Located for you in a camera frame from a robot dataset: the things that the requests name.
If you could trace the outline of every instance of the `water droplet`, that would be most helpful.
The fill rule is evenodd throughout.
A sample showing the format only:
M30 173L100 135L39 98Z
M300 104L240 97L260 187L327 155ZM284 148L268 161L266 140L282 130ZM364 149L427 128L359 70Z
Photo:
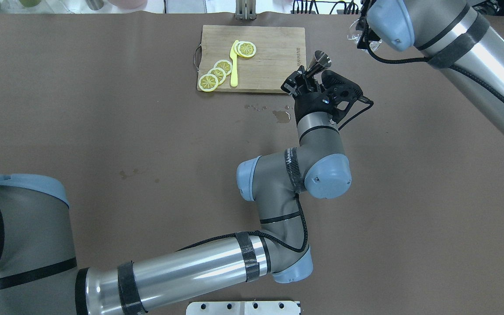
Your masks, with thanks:
M291 116L288 112L274 110L272 111L272 113L274 116L276 116L278 123L288 123L291 121Z

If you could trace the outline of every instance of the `brown table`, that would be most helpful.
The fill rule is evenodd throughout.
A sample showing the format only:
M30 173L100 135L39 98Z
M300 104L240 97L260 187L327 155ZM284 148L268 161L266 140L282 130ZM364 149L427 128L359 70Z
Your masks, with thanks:
M327 52L376 103L342 130L353 185L338 199L301 199L308 279L267 276L193 301L294 299L305 315L504 313L504 137L436 70L356 50L353 21L0 15L0 173L62 181L80 267L256 229L235 170L298 145L294 124L273 113L292 98L198 92L192 55L204 24L302 26L307 50ZM504 18L491 22L504 36ZM183 315L187 304L150 315Z

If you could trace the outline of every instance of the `wooden cutting board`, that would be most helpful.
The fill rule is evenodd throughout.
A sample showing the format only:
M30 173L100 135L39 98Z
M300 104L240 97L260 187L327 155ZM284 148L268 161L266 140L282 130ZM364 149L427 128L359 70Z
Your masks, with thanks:
M256 55L238 57L238 86L231 86L229 75L215 92L284 93L280 87L289 74L306 66L304 28L204 25L198 79L218 60L231 61L229 52L237 39L253 42Z

